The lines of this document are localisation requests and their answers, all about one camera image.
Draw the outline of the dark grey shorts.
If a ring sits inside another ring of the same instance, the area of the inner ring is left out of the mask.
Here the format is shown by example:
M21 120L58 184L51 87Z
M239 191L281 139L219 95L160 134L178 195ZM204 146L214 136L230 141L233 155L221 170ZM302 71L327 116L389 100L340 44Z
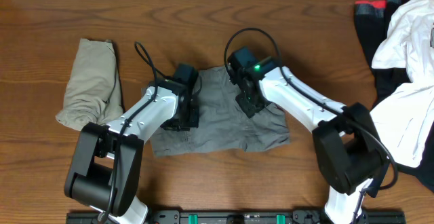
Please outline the dark grey shorts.
M271 103L248 118L235 100L240 89L224 67L202 70L199 77L199 126L180 132L159 128L151 137L155 156L227 149L260 152L290 143L285 113L278 106Z

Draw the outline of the light khaki green shorts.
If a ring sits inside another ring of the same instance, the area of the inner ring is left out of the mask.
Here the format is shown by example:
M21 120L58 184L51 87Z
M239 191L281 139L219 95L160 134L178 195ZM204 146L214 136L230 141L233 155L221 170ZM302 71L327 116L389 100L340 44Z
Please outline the light khaki green shorts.
M80 131L90 122L103 125L121 115L121 83L113 42L80 39L57 122Z

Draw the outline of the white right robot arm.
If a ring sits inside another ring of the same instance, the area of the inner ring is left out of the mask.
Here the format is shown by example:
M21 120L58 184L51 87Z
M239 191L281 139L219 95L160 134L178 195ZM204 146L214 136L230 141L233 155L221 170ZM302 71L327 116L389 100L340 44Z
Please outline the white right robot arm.
M247 47L233 52L225 65L248 117L274 103L312 134L319 170L330 186L321 222L364 221L363 199L378 193L389 164L369 111L359 103L346 106L322 96L276 57L259 60Z

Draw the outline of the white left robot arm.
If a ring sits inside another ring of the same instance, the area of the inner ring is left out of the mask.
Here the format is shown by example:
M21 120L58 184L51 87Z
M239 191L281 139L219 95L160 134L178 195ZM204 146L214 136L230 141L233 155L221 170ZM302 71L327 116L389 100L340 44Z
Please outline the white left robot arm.
M199 125L193 92L198 77L194 67L180 64L171 77L152 81L119 118L83 127L64 194L97 211L85 221L145 223L149 209L136 196L144 144L158 129L179 132Z

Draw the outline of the black and red garment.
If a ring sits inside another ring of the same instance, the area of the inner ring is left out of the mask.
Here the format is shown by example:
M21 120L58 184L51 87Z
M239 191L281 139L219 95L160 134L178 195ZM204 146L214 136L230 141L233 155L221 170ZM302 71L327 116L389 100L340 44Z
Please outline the black and red garment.
M409 0L357 1L354 25L366 62L375 78L378 94L391 94L410 80L404 68L375 69L372 61L379 45L387 38L392 15Z

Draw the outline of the white garment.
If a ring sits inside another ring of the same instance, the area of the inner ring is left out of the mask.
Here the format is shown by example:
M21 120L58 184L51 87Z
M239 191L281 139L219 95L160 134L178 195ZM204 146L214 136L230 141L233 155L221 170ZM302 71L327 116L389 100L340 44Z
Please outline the white garment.
M394 160L411 168L419 167L433 124L432 39L433 0L409 0L391 16L371 65L380 71L403 69L409 79L370 115Z

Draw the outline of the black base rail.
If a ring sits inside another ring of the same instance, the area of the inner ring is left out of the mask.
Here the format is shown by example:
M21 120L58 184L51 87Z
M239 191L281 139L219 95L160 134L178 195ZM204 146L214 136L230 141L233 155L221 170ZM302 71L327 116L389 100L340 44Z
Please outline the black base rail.
M320 210L292 212L179 212L164 210L153 213L145 221L149 224L321 224L331 223ZM406 224L401 211L363 211L356 219L360 224Z

